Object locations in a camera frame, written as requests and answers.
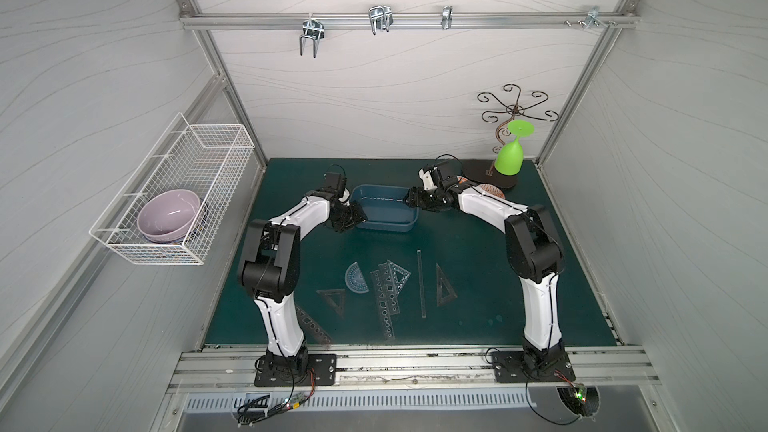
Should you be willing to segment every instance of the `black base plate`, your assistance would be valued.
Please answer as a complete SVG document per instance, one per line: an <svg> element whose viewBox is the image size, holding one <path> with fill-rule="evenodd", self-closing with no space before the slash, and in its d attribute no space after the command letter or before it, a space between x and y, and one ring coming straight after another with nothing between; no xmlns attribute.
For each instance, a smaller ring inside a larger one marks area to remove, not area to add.
<svg viewBox="0 0 768 432"><path fill-rule="evenodd" d="M256 362L257 364L263 364L265 362L265 356ZM315 386L333 385L336 382L336 354L310 354L310 362L307 369L315 370ZM296 387L310 386L312 385L312 379L310 373L304 374L304 377L293 378L296 383ZM283 371L276 371L275 369L268 369L264 366L264 370L256 370L256 378L254 379L255 387L291 387L290 373Z"/></svg>
<svg viewBox="0 0 768 432"><path fill-rule="evenodd" d="M505 176L493 168L493 160L470 159L464 161L464 176L478 184L491 184L500 189L512 188L518 184L517 175Z"/></svg>
<svg viewBox="0 0 768 432"><path fill-rule="evenodd" d="M571 367L571 361L567 354L563 354L557 362L552 364L544 373L538 377L532 377L530 372L523 370L523 351L516 350L512 352L491 352L491 362L494 364L494 377L499 384L524 384L530 382L561 382L562 379L554 376L555 370L560 370L562 375L569 380L576 380L576 375Z"/></svg>

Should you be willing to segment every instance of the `blue plastic tray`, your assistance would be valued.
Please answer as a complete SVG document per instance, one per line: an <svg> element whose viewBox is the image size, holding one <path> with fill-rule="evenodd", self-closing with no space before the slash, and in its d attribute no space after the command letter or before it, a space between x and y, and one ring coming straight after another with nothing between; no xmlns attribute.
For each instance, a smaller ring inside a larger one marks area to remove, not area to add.
<svg viewBox="0 0 768 432"><path fill-rule="evenodd" d="M410 208L402 202L407 187L362 185L352 190L350 200L357 201L368 220L358 228L408 232L416 225L418 208Z"/></svg>

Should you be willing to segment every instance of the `white wire basket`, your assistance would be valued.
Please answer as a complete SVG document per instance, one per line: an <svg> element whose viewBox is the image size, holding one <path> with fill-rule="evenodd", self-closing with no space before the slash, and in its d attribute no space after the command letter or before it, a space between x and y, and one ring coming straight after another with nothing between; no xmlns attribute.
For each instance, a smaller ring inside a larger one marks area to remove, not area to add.
<svg viewBox="0 0 768 432"><path fill-rule="evenodd" d="M170 146L164 151L161 144ZM91 235L133 264L203 264L253 151L254 143L241 124L189 124L179 114L155 153L147 156L91 228ZM148 177L141 180L142 174ZM133 184L138 186L131 190ZM176 242L150 242L138 229L139 212L152 198L176 188L200 197L192 226Z"/></svg>

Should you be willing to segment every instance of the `white wall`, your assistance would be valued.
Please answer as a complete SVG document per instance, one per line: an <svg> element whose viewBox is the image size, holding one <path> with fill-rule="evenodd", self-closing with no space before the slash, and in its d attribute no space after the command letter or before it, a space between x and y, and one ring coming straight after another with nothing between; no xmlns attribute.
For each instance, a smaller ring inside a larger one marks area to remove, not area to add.
<svg viewBox="0 0 768 432"><path fill-rule="evenodd" d="M531 115L559 111L597 39L581 30L340 30L313 59L284 30L214 37L268 157L345 158L493 158L497 124L481 114L504 107L478 92L513 105L517 94L502 86L515 83L521 106L540 101L534 90L549 94ZM531 122L523 147L535 156L552 123Z"/></svg>
<svg viewBox="0 0 768 432"><path fill-rule="evenodd" d="M175 0L0 0L3 348L212 74ZM235 121L221 95L203 120ZM179 353L203 332L255 173L251 160L205 266L134 266L111 255L0 430L148 429Z"/></svg>
<svg viewBox="0 0 768 432"><path fill-rule="evenodd" d="M174 0L0 0L0 358L210 78Z"/></svg>
<svg viewBox="0 0 768 432"><path fill-rule="evenodd" d="M684 430L765 430L768 0L642 0L544 165Z"/></svg>
<svg viewBox="0 0 768 432"><path fill-rule="evenodd" d="M198 0L206 13L554 12L612 10L617 0ZM269 157L492 158L495 125L478 92L517 83L551 97L532 114L559 112L596 40L574 30L330 30L316 59L300 32L214 34ZM523 140L536 156L552 124Z"/></svg>

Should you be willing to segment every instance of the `table surface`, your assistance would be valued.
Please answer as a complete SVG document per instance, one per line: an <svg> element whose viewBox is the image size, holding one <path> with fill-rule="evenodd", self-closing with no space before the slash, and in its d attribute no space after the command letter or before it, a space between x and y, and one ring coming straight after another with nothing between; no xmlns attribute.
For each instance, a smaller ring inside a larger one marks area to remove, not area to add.
<svg viewBox="0 0 768 432"><path fill-rule="evenodd" d="M418 159L273 158L250 219L283 214L322 183L332 164L346 170L347 187L361 184L410 187L420 183ZM573 248L531 161L506 194L513 202L543 204L552 212L565 250L565 270L558 286L560 328L566 345L610 346L616 341L604 320ZM421 316L416 250L422 251L427 317ZM234 264L240 258L238 251ZM369 272L391 260L411 273L392 316L396 340L385 342L373 293L346 290L344 318L316 291L346 288L344 273L353 262L372 286ZM453 302L436 306L436 264L456 291ZM206 344L264 344L264 322L236 281L235 266L226 279ZM301 242L301 276L296 303L331 336L334 344L520 344L525 322L522 286L507 263L504 235L480 218L451 210L421 211L407 233L362 229L339 234L317 226ZM307 335L309 343L316 343Z"/></svg>

